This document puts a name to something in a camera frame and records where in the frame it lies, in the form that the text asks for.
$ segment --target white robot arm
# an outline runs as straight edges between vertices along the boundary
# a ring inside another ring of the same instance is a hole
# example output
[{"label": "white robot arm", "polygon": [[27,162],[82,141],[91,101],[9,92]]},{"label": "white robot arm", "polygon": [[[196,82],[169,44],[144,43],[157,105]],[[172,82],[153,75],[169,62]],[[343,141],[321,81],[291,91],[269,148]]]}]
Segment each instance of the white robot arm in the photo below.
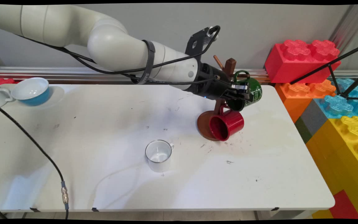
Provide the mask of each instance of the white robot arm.
[{"label": "white robot arm", "polygon": [[[148,62],[149,48],[146,43],[129,36],[118,20],[78,6],[0,5],[0,29],[56,47],[69,44],[87,47],[91,58],[111,71],[145,68]],[[217,29],[205,28],[192,35],[186,54],[151,41],[155,48],[153,64],[201,52],[203,46],[217,35]],[[132,74],[143,74],[143,71]],[[211,79],[201,84],[173,86],[212,100],[249,99],[246,86],[233,85],[224,72],[201,63],[200,56],[153,68],[149,79],[166,82]]]}]

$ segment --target metal connector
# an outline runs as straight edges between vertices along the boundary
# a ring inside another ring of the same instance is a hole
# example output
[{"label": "metal connector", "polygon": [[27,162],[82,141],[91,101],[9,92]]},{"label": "metal connector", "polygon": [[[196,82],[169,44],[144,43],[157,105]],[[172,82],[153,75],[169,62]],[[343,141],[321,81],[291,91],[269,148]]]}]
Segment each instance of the metal connector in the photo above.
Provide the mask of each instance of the metal connector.
[{"label": "metal connector", "polygon": [[62,187],[62,198],[63,198],[63,203],[68,204],[68,193],[66,187]]}]

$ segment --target giant toy brick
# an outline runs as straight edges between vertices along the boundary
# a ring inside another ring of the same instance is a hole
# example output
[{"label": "giant toy brick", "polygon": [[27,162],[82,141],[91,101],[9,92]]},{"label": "giant toy brick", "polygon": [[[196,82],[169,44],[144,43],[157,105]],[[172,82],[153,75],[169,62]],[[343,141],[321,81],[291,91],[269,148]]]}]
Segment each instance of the giant toy brick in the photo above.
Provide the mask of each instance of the giant toy brick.
[{"label": "giant toy brick", "polygon": [[317,219],[317,218],[333,218],[332,217],[332,214],[330,212],[329,209],[327,210],[319,210],[319,211],[316,211],[315,213],[313,213],[313,215],[311,215],[314,219]]},{"label": "giant toy brick", "polygon": [[342,116],[358,116],[358,100],[348,100],[342,96],[325,96],[313,99],[303,111],[301,118],[314,135],[328,119],[340,119]]},{"label": "giant toy brick", "polygon": [[358,213],[344,190],[334,195],[335,205],[330,208],[333,218],[358,219]]},{"label": "giant toy brick", "polygon": [[[327,64],[338,55],[339,50],[328,40],[314,40],[311,44],[286,40],[283,44],[274,45],[264,65],[272,83],[287,83]],[[335,70],[340,64],[338,61],[331,67]],[[324,68],[299,83],[321,83],[329,75],[329,69]]]},{"label": "giant toy brick", "polygon": [[345,190],[358,213],[358,117],[328,119],[306,146],[332,194]]},{"label": "giant toy brick", "polygon": [[322,83],[295,83],[293,85],[277,83],[275,88],[294,123],[313,98],[324,98],[325,95],[334,94],[336,90],[329,80]]}]

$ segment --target red block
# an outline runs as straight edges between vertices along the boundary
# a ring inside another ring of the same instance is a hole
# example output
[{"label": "red block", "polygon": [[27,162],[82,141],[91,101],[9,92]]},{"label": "red block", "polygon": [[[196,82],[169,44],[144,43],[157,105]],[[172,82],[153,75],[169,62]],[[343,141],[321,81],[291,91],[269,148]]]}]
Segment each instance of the red block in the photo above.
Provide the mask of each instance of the red block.
[{"label": "red block", "polygon": [[351,200],[345,190],[341,190],[334,195],[335,205],[330,208],[330,212],[333,218],[351,218],[358,219],[357,210],[354,208]]},{"label": "red block", "polygon": [[[339,50],[328,40],[314,40],[311,44],[301,40],[286,40],[283,44],[274,45],[264,66],[272,83],[287,83],[327,64],[338,55]],[[340,64],[338,61],[331,67],[335,70]],[[324,68],[298,83],[321,83],[329,75],[329,69]]]}]

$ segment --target stain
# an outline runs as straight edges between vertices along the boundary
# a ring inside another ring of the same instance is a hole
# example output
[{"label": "stain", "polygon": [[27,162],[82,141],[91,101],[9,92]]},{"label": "stain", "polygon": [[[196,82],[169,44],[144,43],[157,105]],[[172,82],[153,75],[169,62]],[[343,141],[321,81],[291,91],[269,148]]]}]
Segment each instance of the stain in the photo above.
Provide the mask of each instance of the stain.
[{"label": "stain", "polygon": [[34,131],[37,131],[40,127],[41,127],[41,124],[37,124],[37,126],[34,129]]}]

